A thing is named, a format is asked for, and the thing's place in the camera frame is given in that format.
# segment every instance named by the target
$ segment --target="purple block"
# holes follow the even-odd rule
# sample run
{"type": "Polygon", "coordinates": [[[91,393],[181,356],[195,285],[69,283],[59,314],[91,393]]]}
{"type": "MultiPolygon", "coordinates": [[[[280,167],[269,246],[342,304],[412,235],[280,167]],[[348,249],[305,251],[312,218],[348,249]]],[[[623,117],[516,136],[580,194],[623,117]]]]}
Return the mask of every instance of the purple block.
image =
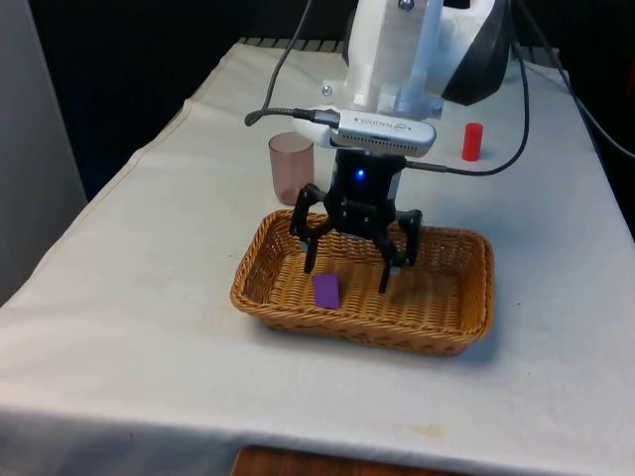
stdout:
{"type": "Polygon", "coordinates": [[[316,306],[324,309],[339,309],[339,279],[337,275],[315,275],[314,296],[316,306]]]}

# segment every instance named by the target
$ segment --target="wicker basket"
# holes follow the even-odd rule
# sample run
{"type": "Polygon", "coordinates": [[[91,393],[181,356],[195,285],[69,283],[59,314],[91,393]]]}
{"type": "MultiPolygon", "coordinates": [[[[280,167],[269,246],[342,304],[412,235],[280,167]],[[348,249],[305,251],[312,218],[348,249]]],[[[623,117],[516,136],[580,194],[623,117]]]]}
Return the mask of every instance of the wicker basket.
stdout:
{"type": "MultiPolygon", "coordinates": [[[[423,228],[414,268],[392,277],[385,295],[384,263],[372,243],[331,232],[319,243],[315,274],[339,277],[341,309],[314,304],[305,254],[289,233],[291,211],[266,217],[242,260],[231,301],[269,326],[378,347],[456,355],[490,330],[494,315],[494,256],[471,231],[423,228]]],[[[324,215],[310,215],[317,226],[324,215]]],[[[395,226],[395,243],[405,246],[395,226]]]]}

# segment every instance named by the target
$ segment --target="red cylinder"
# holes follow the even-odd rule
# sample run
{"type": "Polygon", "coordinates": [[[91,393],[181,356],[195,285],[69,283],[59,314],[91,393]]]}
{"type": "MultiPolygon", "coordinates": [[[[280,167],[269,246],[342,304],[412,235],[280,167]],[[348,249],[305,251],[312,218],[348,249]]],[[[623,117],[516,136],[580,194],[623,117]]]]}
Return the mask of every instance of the red cylinder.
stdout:
{"type": "Polygon", "coordinates": [[[465,126],[465,143],[463,144],[463,160],[476,162],[480,159],[480,148],[483,143],[483,125],[471,123],[465,126]]]}

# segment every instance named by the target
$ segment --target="pink plastic cup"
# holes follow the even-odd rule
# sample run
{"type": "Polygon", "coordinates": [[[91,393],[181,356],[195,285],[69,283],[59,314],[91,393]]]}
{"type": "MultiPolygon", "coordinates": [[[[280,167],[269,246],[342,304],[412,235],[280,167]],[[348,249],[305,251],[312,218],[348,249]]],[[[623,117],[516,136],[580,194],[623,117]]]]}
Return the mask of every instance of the pink plastic cup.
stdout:
{"type": "Polygon", "coordinates": [[[295,132],[286,132],[269,141],[274,191],[285,205],[294,206],[298,193],[313,183],[314,143],[295,132]]]}

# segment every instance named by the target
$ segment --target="table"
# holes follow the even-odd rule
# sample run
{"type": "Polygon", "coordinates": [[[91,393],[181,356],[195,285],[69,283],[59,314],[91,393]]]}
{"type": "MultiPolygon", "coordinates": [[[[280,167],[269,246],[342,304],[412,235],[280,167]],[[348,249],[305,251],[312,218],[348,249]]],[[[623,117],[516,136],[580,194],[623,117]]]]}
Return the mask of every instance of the table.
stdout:
{"type": "MultiPolygon", "coordinates": [[[[530,71],[527,153],[505,174],[408,172],[400,209],[481,232],[497,321],[462,356],[430,358],[276,333],[236,311],[233,273],[280,207],[266,141],[242,126],[280,51],[237,46],[182,113],[73,223],[0,311],[0,467],[19,474],[228,474],[267,445],[472,474],[631,474],[635,247],[581,120],[548,69],[530,71]]],[[[320,104],[335,55],[294,52],[277,105],[320,104]]],[[[517,75],[448,104],[431,162],[484,158],[522,134],[517,75]]],[[[327,187],[333,153],[317,150],[327,187]]]]}
{"type": "Polygon", "coordinates": [[[428,469],[367,463],[273,448],[245,448],[231,476],[460,476],[428,469]]]}

